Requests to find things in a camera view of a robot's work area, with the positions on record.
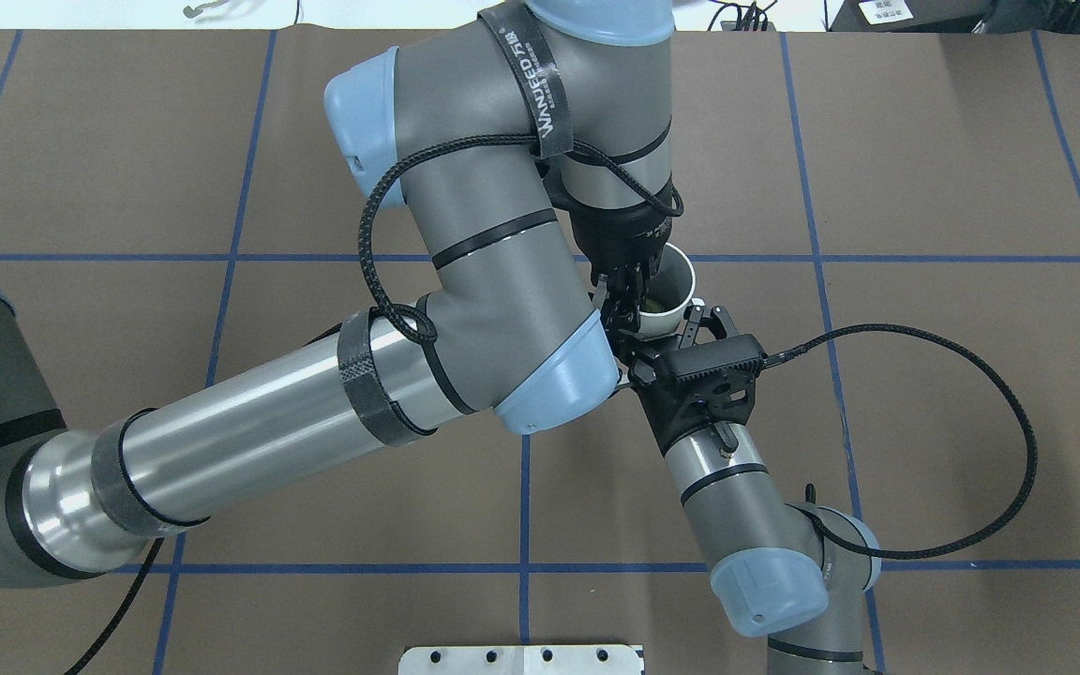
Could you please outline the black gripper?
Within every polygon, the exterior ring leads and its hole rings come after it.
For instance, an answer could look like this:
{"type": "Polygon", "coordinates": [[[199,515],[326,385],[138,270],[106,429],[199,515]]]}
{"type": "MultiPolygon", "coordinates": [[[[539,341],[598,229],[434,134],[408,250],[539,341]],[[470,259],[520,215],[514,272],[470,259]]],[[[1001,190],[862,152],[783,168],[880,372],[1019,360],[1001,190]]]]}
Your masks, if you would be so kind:
{"type": "MultiPolygon", "coordinates": [[[[691,349],[704,318],[704,329],[715,341],[740,337],[729,312],[721,305],[691,302],[684,312],[677,349],[691,349]]],[[[756,377],[745,372],[708,373],[686,381],[657,380],[642,387],[646,414],[657,448],[665,456],[677,441],[717,423],[745,426],[756,402],[756,377]]]]}
{"type": "Polygon", "coordinates": [[[621,210],[567,210],[576,247],[596,278],[596,308],[608,332],[636,332],[672,231],[672,217],[642,203],[621,210]]]}

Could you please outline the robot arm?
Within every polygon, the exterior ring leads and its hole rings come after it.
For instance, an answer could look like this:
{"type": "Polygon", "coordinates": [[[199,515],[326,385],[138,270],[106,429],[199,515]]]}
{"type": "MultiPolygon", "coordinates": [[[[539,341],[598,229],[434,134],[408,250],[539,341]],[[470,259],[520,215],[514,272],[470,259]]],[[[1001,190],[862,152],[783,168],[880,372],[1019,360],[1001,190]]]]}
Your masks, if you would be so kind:
{"type": "Polygon", "coordinates": [[[681,329],[634,343],[629,379],[733,631],[766,640],[769,674],[865,674],[878,541],[811,494],[777,491],[746,426],[764,354],[723,307],[693,303],[681,329]]]}
{"type": "Polygon", "coordinates": [[[619,380],[573,228],[662,247],[669,1],[507,1],[338,75],[324,107],[367,198],[374,305],[253,370],[72,430],[0,288],[0,588],[109,573],[218,510],[490,409],[562,426],[619,380]]]}

